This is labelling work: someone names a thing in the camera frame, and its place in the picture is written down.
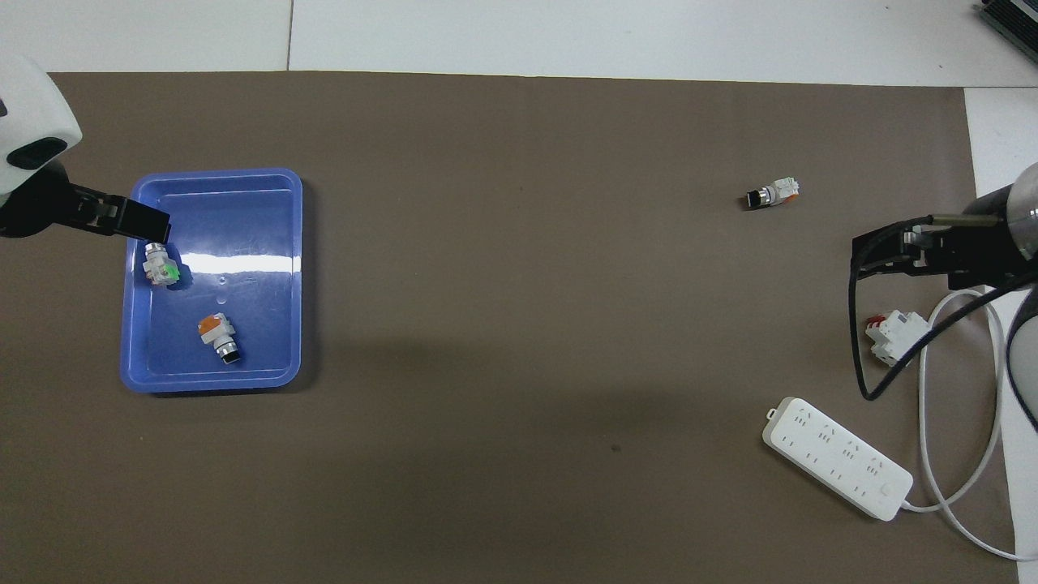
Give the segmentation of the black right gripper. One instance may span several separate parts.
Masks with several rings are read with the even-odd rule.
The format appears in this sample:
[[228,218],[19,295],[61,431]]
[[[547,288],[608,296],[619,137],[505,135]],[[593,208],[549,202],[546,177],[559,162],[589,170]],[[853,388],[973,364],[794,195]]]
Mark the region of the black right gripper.
[[889,274],[918,276],[924,263],[931,273],[946,276],[951,290],[1001,287],[1019,276],[1019,249],[1005,223],[930,230],[926,251],[906,241],[906,234],[920,232],[932,221],[932,216],[895,221],[853,238],[854,281]]

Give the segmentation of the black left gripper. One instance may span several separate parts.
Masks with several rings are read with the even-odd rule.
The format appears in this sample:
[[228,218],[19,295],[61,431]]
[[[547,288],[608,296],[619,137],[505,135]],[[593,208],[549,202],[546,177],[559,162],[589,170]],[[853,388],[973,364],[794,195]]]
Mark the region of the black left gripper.
[[10,193],[1,208],[1,237],[26,238],[71,218],[71,228],[104,237],[166,244],[170,215],[121,195],[69,180],[66,167],[51,161]]

